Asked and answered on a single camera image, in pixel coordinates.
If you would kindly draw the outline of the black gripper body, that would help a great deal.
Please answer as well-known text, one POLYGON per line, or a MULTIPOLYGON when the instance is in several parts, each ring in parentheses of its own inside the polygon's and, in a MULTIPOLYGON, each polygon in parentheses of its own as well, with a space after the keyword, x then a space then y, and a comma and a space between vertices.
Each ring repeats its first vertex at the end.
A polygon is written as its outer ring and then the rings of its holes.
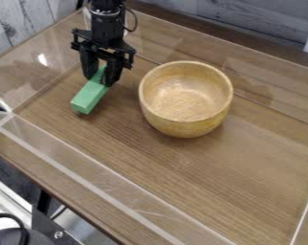
POLYGON ((121 67, 133 68, 136 49, 124 41, 125 10, 89 11, 90 29, 73 28, 74 40, 72 48, 80 53, 84 70, 97 70, 98 60, 112 60, 121 63, 121 67))

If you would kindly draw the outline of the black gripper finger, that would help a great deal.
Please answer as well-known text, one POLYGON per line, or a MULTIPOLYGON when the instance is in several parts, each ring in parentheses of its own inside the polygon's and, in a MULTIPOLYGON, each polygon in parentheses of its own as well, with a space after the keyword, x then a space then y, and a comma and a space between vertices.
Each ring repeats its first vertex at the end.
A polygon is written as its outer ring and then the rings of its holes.
POLYGON ((124 61, 121 57, 113 57, 108 59, 106 69, 104 74, 104 85, 110 87, 121 77, 124 69, 124 61))
POLYGON ((82 74, 88 79, 92 79, 92 77, 96 75, 98 71, 100 61, 97 59, 97 56, 92 52, 81 51, 80 61, 81 61, 82 74))

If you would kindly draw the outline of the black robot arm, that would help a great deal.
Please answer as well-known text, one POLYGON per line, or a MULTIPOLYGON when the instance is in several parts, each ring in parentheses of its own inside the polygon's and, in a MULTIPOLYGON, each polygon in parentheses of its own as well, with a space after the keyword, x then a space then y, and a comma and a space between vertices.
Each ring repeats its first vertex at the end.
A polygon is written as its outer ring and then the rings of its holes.
POLYGON ((125 0, 92 0, 90 29, 72 30, 72 49, 78 51, 82 74, 92 79, 106 62, 104 85, 110 87, 121 77, 124 69, 132 69, 137 50, 125 42, 124 33, 134 31, 126 27, 125 0))

